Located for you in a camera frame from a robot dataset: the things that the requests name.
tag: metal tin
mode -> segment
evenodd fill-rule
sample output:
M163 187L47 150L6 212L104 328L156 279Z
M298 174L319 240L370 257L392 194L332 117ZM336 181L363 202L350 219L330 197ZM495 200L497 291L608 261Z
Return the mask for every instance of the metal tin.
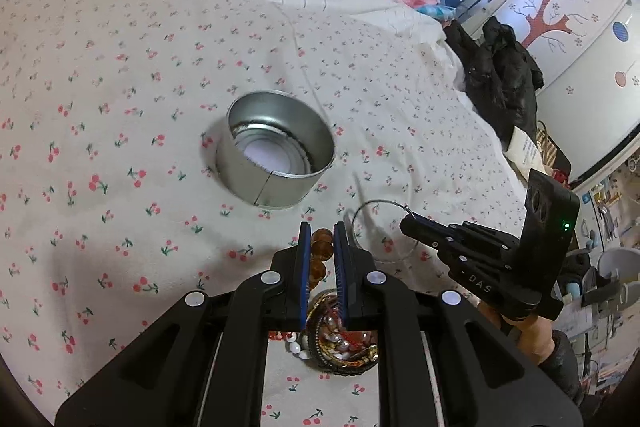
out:
M254 91L226 113L216 166L247 203L287 208L302 200L334 161L329 127L306 103L280 91Z

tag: blue circle decal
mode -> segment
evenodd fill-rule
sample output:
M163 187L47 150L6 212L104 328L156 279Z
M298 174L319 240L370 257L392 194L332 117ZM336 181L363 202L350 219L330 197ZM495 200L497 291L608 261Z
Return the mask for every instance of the blue circle decal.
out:
M626 26L623 25L622 22L613 23L613 34L621 42L627 42L629 40L629 31L626 29Z

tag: brown tree trunk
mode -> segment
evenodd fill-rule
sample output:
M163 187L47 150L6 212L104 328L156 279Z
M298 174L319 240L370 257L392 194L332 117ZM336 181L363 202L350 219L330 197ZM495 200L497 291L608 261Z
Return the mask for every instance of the brown tree trunk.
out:
M569 34L573 33L566 26L566 24L569 22L569 17L567 17L566 15L563 15L562 18L554 24L545 23L545 10L550 2L551 0L542 0L536 16L532 18L530 15L527 15L525 17L525 19L529 23L529 35L527 35L522 41L522 45L525 48L528 48L540 35L548 32L559 31Z

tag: bed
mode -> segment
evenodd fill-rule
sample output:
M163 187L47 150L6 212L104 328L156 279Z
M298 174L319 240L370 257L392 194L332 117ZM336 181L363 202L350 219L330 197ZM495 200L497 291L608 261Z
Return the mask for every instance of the bed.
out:
M181 295L235 289L295 244L300 220L330 227L385 198L520 233L524 190L456 90L440 24L405 6L0 0L0 27L0 353L51 422ZM333 167L287 210L243 203L214 168L216 123L259 89L298 97L334 133ZM375 230L355 233L382 269L452 285L401 237L402 213L367 212ZM319 372L274 334L263 422L373 426L376 388L375 370Z

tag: human hand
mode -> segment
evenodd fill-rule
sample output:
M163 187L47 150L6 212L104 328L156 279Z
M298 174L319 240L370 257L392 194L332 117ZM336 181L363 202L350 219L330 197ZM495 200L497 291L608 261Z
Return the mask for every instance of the human hand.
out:
M500 328L500 314L494 308L480 302L478 311L496 328ZM531 362L540 365L554 352L556 343L551 337L553 327L549 319L538 315L529 315L523 321L512 321L504 316L502 318L507 324L521 331L517 346Z

